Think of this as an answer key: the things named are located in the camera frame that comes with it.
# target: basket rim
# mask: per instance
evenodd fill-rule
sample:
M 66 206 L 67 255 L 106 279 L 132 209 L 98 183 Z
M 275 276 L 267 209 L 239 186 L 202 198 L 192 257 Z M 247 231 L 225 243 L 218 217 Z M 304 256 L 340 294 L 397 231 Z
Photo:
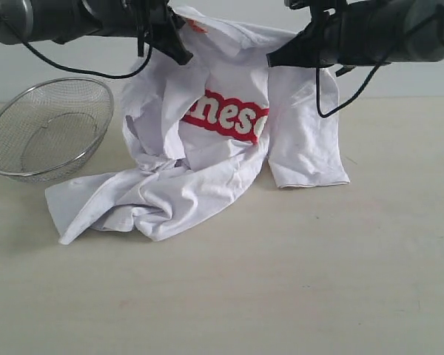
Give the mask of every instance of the basket rim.
M 53 172 L 57 169 L 60 169 L 66 165 L 69 165 L 71 163 L 76 162 L 77 160 L 81 159 L 83 156 L 85 156 L 97 143 L 99 140 L 102 139 L 102 135 L 105 135 L 107 133 L 108 130 L 108 126 L 110 124 L 110 122 L 113 119 L 113 116 L 115 114 L 115 98 L 113 95 L 112 90 L 110 89 L 110 87 L 104 83 L 103 81 L 94 79 L 94 78 L 86 78 L 86 77 L 78 77 L 78 76 L 73 76 L 73 77 L 64 77 L 64 78 L 55 78 L 55 79 L 51 79 L 51 80 L 47 80 L 47 81 L 43 81 L 39 84 L 35 84 L 31 87 L 28 87 L 27 89 L 25 89 L 24 91 L 20 92 L 17 96 L 15 96 L 14 98 L 12 98 L 10 101 L 8 101 L 1 109 L 0 109 L 0 117 L 5 113 L 5 111 L 7 111 L 15 102 L 17 102 L 20 98 L 22 98 L 23 96 L 25 96 L 26 94 L 32 92 L 33 90 L 36 90 L 40 87 L 49 85 L 49 84 L 54 84 L 54 83 L 58 83 L 60 81 L 90 81 L 93 82 L 94 84 L 98 84 L 100 86 L 102 86 L 108 93 L 109 93 L 109 100 L 110 100 L 110 112 L 111 114 L 109 115 L 103 130 L 100 132 L 99 135 L 97 135 L 97 137 L 95 137 L 92 142 L 90 142 L 90 144 L 84 148 L 77 156 L 75 156 L 72 159 L 69 159 L 68 161 L 65 161 L 64 163 L 61 163 L 57 166 L 53 166 L 51 168 L 48 169 L 44 169 L 44 170 L 39 170 L 37 172 L 4 172 L 2 170 L 0 170 L 0 175 L 3 176 L 8 176 L 8 177 L 19 177 L 19 178 L 28 178 L 28 177 L 32 177 L 32 176 L 37 176 L 37 175 L 42 175 L 42 174 L 46 174 L 48 172 Z

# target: white t-shirt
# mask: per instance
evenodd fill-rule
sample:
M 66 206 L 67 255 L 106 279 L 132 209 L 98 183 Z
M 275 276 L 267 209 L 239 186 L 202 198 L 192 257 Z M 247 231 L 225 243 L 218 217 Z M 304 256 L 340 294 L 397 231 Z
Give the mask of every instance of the white t-shirt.
M 266 54 L 294 33 L 174 10 L 188 20 L 181 38 L 194 58 L 179 66 L 154 51 L 128 80 L 123 133 L 134 169 L 46 191 L 62 244 L 88 228 L 138 229 L 154 241 L 180 234 L 234 203 L 265 160 L 279 188 L 349 182 L 338 117 L 317 114 L 315 70 L 268 67 Z M 321 87 L 323 110 L 336 107 L 327 70 Z

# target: red logo print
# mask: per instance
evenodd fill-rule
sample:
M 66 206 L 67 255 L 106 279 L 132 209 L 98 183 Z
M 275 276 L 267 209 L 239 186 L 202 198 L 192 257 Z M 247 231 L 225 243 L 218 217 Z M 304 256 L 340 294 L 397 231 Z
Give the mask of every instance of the red logo print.
M 237 98 L 225 99 L 216 92 L 206 90 L 183 117 L 183 121 L 239 141 L 258 142 L 268 118 L 269 109 L 253 102 L 244 103 Z

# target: metal mesh basket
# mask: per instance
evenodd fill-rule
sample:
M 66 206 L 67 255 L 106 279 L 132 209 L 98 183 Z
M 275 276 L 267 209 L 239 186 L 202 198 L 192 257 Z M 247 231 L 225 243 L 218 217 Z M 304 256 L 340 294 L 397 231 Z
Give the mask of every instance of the metal mesh basket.
M 91 78 L 60 78 L 29 88 L 0 111 L 0 175 L 24 182 L 79 170 L 112 120 L 110 88 Z

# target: white wall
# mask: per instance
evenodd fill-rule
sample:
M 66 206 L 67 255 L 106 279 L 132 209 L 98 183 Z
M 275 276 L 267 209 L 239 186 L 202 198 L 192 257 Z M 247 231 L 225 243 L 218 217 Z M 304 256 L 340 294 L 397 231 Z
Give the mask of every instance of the white wall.
M 173 5 L 189 4 L 211 16 L 249 21 L 298 31 L 309 22 L 306 10 L 291 11 L 282 0 L 173 0 Z M 133 39 L 82 38 L 65 46 L 40 43 L 36 47 L 60 64 L 121 74 L 135 60 Z M 367 75 L 357 69 L 339 79 L 343 96 L 351 95 Z M 41 62 L 23 46 L 0 44 L 0 101 L 6 101 L 40 81 L 68 76 Z M 119 90 L 121 82 L 110 82 Z M 436 64 L 394 64 L 382 68 L 363 97 L 444 96 L 444 61 Z

